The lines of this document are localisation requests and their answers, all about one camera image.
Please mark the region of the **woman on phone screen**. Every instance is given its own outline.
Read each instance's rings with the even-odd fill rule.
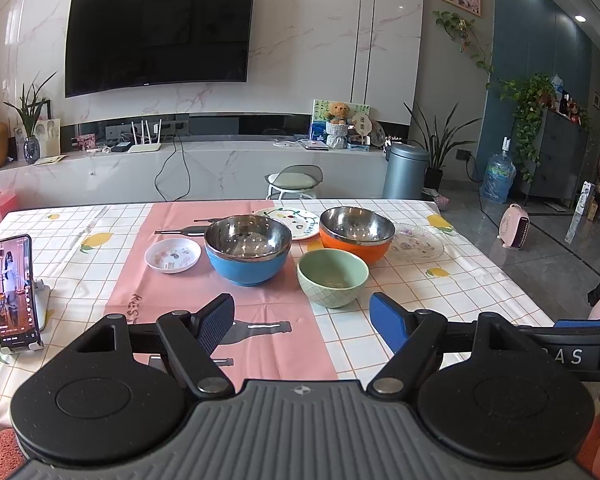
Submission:
[[[4,257],[4,272],[2,273],[2,289],[6,296],[7,309],[11,323],[18,325],[18,305],[16,304],[16,266],[13,263],[11,251]]]

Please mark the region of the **metal screw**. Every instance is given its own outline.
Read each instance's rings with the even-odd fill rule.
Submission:
[[[404,388],[404,383],[395,377],[376,379],[372,388],[379,394],[396,394]]]
[[[228,381],[222,377],[207,377],[198,383],[198,389],[205,394],[220,394],[228,387]]]

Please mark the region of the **black circular cover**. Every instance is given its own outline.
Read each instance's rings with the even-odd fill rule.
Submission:
[[[586,389],[551,361],[494,351],[444,368],[422,385],[425,426],[465,457],[532,467],[579,450],[593,420]]]
[[[60,352],[11,401],[29,458],[55,465],[129,460],[163,443],[186,412],[184,393],[164,372],[118,352]]]

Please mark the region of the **trash can lid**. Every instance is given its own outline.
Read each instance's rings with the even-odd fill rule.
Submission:
[[[394,142],[391,145],[391,152],[395,155],[411,158],[413,160],[429,160],[429,152],[417,144]]]

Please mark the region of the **curved black television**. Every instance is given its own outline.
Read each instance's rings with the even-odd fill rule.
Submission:
[[[253,0],[71,0],[64,93],[245,82],[252,7]]]

